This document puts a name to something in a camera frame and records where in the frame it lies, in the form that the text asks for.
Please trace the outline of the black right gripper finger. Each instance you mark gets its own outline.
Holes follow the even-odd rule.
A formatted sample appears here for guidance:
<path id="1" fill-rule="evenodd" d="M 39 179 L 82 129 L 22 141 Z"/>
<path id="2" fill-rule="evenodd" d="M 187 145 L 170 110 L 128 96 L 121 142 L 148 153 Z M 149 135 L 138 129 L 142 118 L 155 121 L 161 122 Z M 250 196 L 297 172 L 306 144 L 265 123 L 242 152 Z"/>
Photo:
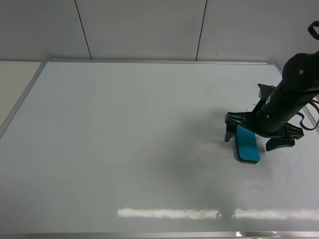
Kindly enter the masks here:
<path id="1" fill-rule="evenodd" d="M 229 142 L 229 140 L 237 134 L 237 126 L 236 123 L 226 123 L 226 133 L 224 137 L 225 142 Z"/>
<path id="2" fill-rule="evenodd" d="M 289 137 L 271 138 L 266 143 L 266 151 L 272 151 L 284 147 L 293 147 L 295 140 Z"/>

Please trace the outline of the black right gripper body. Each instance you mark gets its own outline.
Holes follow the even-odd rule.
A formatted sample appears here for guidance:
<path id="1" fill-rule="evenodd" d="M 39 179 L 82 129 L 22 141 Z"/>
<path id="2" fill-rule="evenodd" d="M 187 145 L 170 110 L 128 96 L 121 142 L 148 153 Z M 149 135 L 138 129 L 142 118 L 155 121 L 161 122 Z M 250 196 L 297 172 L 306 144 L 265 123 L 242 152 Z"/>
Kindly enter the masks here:
<path id="1" fill-rule="evenodd" d="M 265 138 L 289 137 L 300 139 L 304 136 L 303 129 L 272 117 L 266 111 L 266 101 L 259 100 L 251 112 L 228 112 L 225 123 L 236 123 L 239 126 Z"/>

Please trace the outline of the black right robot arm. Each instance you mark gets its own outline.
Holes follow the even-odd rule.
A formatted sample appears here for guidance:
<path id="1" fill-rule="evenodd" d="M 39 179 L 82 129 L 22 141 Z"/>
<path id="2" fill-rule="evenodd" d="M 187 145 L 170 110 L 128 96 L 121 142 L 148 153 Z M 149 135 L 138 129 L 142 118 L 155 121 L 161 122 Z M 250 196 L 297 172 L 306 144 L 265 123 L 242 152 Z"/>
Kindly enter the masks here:
<path id="1" fill-rule="evenodd" d="M 266 150 L 292 147 L 303 137 L 303 129 L 289 123 L 319 93 L 319 54 L 298 53 L 285 64 L 282 80 L 276 86 L 259 84 L 260 100 L 251 112 L 225 116 L 228 142 L 241 126 L 268 138 Z"/>

